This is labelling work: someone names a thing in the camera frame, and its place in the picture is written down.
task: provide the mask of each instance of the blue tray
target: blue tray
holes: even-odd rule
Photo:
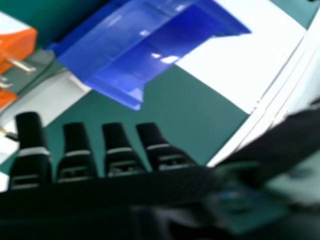
[[[114,0],[54,51],[84,84],[139,110],[147,82],[212,37],[250,30],[213,0]]]

